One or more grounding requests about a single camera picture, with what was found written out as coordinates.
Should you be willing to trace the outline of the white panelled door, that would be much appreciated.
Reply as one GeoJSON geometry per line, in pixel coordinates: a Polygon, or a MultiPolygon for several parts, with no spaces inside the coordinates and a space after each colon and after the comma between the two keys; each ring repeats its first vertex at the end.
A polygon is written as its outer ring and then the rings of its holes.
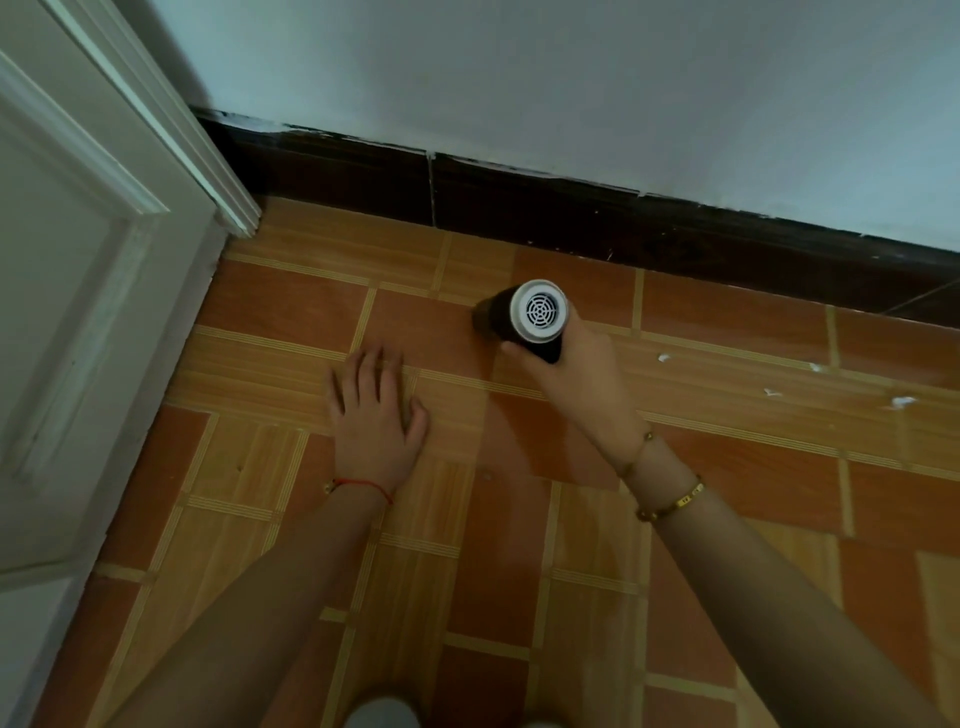
{"type": "Polygon", "coordinates": [[[225,233],[44,0],[0,0],[0,728],[29,724],[225,233]]]}

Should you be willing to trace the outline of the white door frame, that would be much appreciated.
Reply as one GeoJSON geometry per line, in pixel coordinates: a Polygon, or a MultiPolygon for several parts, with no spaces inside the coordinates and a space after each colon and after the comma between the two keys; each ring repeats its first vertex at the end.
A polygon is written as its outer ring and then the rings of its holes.
{"type": "Polygon", "coordinates": [[[113,0],[41,0],[216,205],[235,237],[258,231],[261,209],[113,0]]]}

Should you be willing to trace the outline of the person's white shoe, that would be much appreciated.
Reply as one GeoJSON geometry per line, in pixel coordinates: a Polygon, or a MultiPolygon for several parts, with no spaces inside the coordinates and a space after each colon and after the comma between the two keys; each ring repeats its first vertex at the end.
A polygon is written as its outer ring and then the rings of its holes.
{"type": "Polygon", "coordinates": [[[355,706],[342,728],[423,728],[417,710],[394,695],[370,698],[355,706]]]}

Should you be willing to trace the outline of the person's left hand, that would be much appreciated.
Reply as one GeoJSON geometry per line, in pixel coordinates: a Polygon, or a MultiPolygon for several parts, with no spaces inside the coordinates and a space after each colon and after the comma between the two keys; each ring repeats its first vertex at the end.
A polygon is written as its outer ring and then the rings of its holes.
{"type": "Polygon", "coordinates": [[[409,480],[423,449],[408,450],[404,443],[409,401],[402,397],[402,355],[381,345],[361,347],[340,370],[328,371],[328,381],[340,382],[344,405],[342,420],[332,425],[335,482],[373,489],[391,502],[409,480]],[[378,367],[381,410],[366,415],[357,408],[357,359],[370,347],[383,348],[378,367]]]}

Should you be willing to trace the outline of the person's right hand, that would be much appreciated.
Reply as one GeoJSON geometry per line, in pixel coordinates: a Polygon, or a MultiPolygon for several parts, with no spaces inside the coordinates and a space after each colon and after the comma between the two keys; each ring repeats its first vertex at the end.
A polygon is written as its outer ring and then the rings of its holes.
{"type": "Polygon", "coordinates": [[[648,441],[650,426],[632,403],[613,342],[587,325],[574,306],[562,339],[574,341],[574,374],[528,375],[614,471],[627,475],[648,441]]]}

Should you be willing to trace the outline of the dark baseboard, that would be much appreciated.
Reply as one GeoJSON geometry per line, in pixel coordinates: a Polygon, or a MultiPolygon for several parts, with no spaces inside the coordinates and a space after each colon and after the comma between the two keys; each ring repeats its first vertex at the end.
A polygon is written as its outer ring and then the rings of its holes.
{"type": "Polygon", "coordinates": [[[191,107],[255,196],[960,331],[960,252],[191,107]]]}

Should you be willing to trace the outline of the black and white hair dryer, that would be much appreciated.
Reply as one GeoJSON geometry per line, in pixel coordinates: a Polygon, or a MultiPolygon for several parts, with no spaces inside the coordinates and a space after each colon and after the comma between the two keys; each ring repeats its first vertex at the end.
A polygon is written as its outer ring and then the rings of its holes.
{"type": "Polygon", "coordinates": [[[510,286],[479,301],[471,311],[477,334],[512,342],[551,365],[561,358],[569,320],[567,296],[556,283],[543,278],[510,286]]]}

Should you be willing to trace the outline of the person's left forearm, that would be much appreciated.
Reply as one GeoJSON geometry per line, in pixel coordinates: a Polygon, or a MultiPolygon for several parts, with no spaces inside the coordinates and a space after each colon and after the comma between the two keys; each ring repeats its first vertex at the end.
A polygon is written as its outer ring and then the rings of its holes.
{"type": "Polygon", "coordinates": [[[191,624],[104,728],[258,728],[388,501],[340,485],[191,624]]]}

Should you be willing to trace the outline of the person's right forearm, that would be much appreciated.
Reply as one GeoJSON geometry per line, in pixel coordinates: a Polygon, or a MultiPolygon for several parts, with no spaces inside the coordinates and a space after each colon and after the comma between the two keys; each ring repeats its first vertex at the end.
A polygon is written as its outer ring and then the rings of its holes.
{"type": "MultiPolygon", "coordinates": [[[[656,510],[699,476],[651,431],[627,474],[656,510]]],[[[651,523],[781,728],[951,728],[934,704],[794,564],[716,491],[651,523]]]]}

